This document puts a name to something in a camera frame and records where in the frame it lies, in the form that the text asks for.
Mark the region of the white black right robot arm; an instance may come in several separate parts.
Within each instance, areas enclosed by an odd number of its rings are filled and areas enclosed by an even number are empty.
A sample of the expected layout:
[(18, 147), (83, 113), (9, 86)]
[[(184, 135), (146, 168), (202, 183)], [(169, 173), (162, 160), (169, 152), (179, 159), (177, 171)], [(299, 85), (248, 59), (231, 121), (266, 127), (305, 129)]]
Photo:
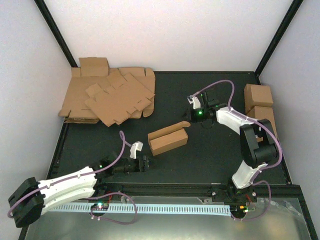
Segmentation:
[(201, 94), (203, 102), (196, 95), (187, 97), (190, 110), (185, 115), (191, 123), (211, 120), (224, 125), (240, 137), (242, 162), (233, 174), (233, 185), (228, 187), (228, 198), (240, 201), (245, 188), (253, 185), (256, 176), (268, 167), (275, 167), (282, 160), (282, 150), (275, 136), (273, 126), (268, 119), (257, 120), (245, 116), (227, 104), (209, 101), (207, 93)]

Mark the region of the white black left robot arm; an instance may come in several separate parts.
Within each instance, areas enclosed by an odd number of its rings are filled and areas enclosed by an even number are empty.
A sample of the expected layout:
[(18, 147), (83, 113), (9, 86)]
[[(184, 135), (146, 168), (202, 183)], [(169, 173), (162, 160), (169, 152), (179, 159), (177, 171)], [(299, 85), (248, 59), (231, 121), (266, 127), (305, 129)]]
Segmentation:
[(103, 199), (108, 192), (104, 180), (117, 173), (146, 172), (150, 159), (146, 155), (136, 158), (107, 156), (76, 172), (47, 180), (27, 178), (8, 198), (7, 216), (17, 228), (26, 227), (48, 211), (80, 199)]

